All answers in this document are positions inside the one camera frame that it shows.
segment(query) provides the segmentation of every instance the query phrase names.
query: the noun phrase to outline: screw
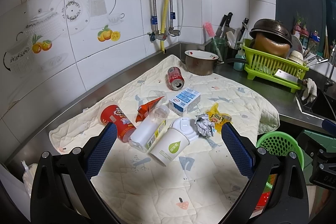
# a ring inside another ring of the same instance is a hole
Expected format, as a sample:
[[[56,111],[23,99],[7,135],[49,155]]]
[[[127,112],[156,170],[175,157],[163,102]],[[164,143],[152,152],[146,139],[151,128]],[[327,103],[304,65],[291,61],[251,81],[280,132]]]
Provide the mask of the screw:
[[[49,156],[49,152],[48,151],[44,151],[43,153],[42,153],[42,158],[47,158]]]
[[[78,155],[82,150],[80,149],[80,147],[76,147],[72,150],[72,153],[75,155]]]
[[[263,147],[259,147],[257,151],[258,151],[259,154],[262,154],[262,155],[266,154],[266,149],[263,148]]]
[[[295,158],[296,158],[296,154],[295,154],[293,151],[289,152],[289,156],[290,156],[292,159],[295,159]]]

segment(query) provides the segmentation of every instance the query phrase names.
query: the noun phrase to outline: quilted mat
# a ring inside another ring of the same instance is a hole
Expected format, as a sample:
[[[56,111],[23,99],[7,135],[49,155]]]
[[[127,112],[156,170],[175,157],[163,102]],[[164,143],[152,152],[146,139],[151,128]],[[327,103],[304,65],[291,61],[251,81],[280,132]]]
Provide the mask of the quilted mat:
[[[147,102],[151,90],[163,90],[168,98],[178,93],[168,84],[167,71],[173,66],[181,69],[185,87],[201,93],[200,103],[186,117],[195,118],[218,103],[219,111],[230,114],[236,130],[254,144],[258,134],[279,127],[277,110],[258,93],[217,74],[194,75],[171,55],[50,131],[51,143],[60,153],[83,147],[103,130],[97,113],[110,101],[117,102],[137,126],[137,108]],[[171,111],[163,133],[176,118],[179,116]],[[217,224],[240,195],[247,178],[240,175],[221,135],[216,133],[209,139],[192,141],[167,167],[117,139],[91,182],[111,210],[127,223]]]

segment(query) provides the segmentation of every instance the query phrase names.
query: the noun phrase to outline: crumpled foil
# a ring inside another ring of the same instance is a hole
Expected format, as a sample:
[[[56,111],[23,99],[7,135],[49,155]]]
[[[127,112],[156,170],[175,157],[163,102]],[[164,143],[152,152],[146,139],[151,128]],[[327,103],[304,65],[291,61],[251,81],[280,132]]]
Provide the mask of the crumpled foil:
[[[204,137],[213,137],[216,130],[215,130],[215,123],[210,122],[209,115],[207,113],[203,113],[196,116],[196,128]]]

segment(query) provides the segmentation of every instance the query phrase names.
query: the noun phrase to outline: soap bottle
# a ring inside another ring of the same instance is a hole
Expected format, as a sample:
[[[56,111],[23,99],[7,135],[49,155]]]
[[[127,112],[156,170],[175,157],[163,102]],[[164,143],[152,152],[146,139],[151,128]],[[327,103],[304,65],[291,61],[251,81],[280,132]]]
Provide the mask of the soap bottle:
[[[129,144],[146,153],[166,125],[169,108],[161,105],[151,111],[129,137]]]
[[[240,50],[236,54],[236,58],[245,59],[245,53],[244,53],[243,49],[241,48],[241,46],[240,46]],[[237,63],[237,62],[235,62],[234,65],[233,65],[233,68],[236,71],[243,71],[244,70],[244,66],[245,66],[245,64],[243,64],[243,63]]]

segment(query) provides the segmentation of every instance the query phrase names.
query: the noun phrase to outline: orange snack packet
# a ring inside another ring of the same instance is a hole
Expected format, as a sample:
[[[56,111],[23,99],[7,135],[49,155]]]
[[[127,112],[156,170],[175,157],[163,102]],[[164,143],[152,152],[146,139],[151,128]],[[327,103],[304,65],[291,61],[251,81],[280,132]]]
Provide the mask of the orange snack packet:
[[[145,118],[148,116],[148,114],[156,107],[158,102],[164,98],[164,96],[157,98],[155,100],[152,100],[142,106],[139,106],[138,108],[138,115],[135,119],[136,122],[140,122],[145,120]]]

